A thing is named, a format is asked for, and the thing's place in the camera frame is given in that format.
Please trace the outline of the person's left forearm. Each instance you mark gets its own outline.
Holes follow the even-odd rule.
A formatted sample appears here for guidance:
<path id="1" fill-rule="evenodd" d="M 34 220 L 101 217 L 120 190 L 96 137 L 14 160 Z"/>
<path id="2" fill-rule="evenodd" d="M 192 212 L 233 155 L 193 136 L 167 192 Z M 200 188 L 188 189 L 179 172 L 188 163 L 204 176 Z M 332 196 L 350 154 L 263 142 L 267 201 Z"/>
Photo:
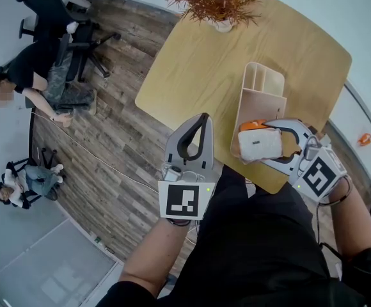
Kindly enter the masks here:
<path id="1" fill-rule="evenodd" d="M 157 297 L 173 267 L 189 226 L 178 227 L 160 218 L 128 257 L 120 281 L 133 282 Z"/>

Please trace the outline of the black high-back office chair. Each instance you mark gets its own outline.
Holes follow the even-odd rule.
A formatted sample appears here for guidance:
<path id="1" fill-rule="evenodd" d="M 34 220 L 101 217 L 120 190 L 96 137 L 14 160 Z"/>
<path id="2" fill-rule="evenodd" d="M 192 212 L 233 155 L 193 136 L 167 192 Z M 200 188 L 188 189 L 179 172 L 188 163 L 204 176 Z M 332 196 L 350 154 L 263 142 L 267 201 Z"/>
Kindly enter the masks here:
<path id="1" fill-rule="evenodd" d="M 112 38 L 119 40 L 121 34 L 113 32 L 102 38 L 94 39 L 93 34 L 100 29 L 100 25 L 92 21 L 85 13 L 69 10 L 63 0 L 16 1 L 24 3 L 36 13 L 34 30 L 24 29 L 24 25 L 21 24 L 19 38 L 23 34 L 31 35 L 35 41 L 49 37 L 59 38 L 60 44 L 54 65 L 58 67 L 66 57 L 71 57 L 67 81 L 75 79 L 83 82 L 83 72 L 88 60 L 94 64 L 104 78 L 110 76 L 110 72 L 104 69 L 94 55 L 94 50 Z"/>

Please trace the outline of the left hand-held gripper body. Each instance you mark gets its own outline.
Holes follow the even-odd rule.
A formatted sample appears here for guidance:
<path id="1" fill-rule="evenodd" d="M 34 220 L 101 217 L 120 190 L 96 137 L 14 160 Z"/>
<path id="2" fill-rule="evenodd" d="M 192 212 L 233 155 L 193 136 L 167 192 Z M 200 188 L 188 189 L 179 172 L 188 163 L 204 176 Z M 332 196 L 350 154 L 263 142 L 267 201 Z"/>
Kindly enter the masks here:
<path id="1" fill-rule="evenodd" d="M 203 219 L 219 175 L 211 169 L 166 163 L 158 181 L 160 216 L 166 219 Z"/>

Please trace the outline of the white and orange box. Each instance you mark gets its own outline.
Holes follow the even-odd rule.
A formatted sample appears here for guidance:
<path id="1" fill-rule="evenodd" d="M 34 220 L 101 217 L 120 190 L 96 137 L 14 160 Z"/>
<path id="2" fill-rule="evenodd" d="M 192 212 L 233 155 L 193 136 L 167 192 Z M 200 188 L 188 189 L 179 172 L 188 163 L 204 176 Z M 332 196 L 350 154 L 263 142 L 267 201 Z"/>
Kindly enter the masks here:
<path id="1" fill-rule="evenodd" d="M 265 120 L 244 122 L 239 127 L 239 155 L 244 164 L 282 156 L 281 130 L 264 125 Z"/>

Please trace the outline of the light wooden square table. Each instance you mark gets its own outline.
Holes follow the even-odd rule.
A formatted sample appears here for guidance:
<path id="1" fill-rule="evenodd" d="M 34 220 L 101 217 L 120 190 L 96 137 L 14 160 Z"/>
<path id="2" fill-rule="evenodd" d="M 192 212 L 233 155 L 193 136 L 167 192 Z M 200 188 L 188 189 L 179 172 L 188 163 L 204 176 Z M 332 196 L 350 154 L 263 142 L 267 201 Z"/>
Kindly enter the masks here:
<path id="1" fill-rule="evenodd" d="M 231 142 L 245 67 L 257 62 L 282 74 L 283 95 L 261 107 L 262 118 L 297 118 L 321 130 L 347 79 L 351 55 L 322 28 L 279 0 L 253 5 L 256 24 L 220 33 L 206 22 L 177 23 L 158 53 L 136 105 L 171 129 L 208 113 L 214 156 L 270 193 L 286 175 L 265 164 L 243 164 Z"/>

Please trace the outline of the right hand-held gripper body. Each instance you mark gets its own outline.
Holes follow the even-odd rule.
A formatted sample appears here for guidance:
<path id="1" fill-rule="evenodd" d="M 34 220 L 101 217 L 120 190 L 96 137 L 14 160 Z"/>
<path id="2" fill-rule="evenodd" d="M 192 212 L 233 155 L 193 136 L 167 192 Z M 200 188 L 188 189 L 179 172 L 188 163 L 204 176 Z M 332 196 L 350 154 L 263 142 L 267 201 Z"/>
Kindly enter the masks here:
<path id="1" fill-rule="evenodd" d="M 312 135 L 305 143 L 288 182 L 313 201 L 324 201 L 347 171 L 333 149 Z"/>

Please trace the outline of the person's right forearm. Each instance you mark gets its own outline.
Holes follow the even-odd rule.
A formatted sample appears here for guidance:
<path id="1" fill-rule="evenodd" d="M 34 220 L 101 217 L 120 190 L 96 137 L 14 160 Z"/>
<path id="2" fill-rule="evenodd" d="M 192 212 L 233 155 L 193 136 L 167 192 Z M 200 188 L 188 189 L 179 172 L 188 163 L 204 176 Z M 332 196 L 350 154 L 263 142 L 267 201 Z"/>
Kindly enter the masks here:
<path id="1" fill-rule="evenodd" d="M 347 260 L 371 248 L 371 216 L 350 177 L 341 178 L 329 194 L 335 242 Z"/>

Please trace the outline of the beige desk organizer tray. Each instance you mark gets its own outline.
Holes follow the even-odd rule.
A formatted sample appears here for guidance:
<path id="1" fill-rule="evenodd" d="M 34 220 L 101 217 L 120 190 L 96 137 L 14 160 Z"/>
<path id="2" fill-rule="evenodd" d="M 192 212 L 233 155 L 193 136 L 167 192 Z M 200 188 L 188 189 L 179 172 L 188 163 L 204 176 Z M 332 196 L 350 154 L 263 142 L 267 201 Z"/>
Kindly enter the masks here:
<path id="1" fill-rule="evenodd" d="M 254 120 L 283 118 L 287 104 L 283 97 L 284 84 L 285 78 L 281 73 L 256 62 L 246 64 L 230 145 L 231 154 L 240 161 L 237 137 L 240 125 Z"/>

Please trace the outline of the orange plant in white pot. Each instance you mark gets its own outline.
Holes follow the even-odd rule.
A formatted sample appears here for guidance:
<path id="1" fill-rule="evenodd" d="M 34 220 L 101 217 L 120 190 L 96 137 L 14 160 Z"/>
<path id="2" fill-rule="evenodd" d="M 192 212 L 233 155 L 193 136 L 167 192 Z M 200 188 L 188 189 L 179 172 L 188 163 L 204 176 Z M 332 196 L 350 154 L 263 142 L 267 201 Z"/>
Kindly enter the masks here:
<path id="1" fill-rule="evenodd" d="M 219 25 L 228 22 L 231 26 L 241 23 L 256 24 L 260 14 L 253 11 L 253 6 L 262 0 L 167 0 L 169 5 L 177 5 L 180 17 L 196 22 L 208 22 Z"/>

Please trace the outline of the person's black shirt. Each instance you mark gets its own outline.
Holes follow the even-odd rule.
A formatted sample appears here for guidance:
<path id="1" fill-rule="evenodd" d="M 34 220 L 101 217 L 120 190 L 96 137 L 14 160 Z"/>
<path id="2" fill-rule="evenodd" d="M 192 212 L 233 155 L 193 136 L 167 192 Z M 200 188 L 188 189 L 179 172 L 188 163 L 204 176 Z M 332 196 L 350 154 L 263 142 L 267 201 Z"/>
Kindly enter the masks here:
<path id="1" fill-rule="evenodd" d="M 294 188 L 249 196 L 245 178 L 224 166 L 171 293 L 118 280 L 96 307 L 371 307 L 371 248 L 340 256 L 335 279 Z"/>

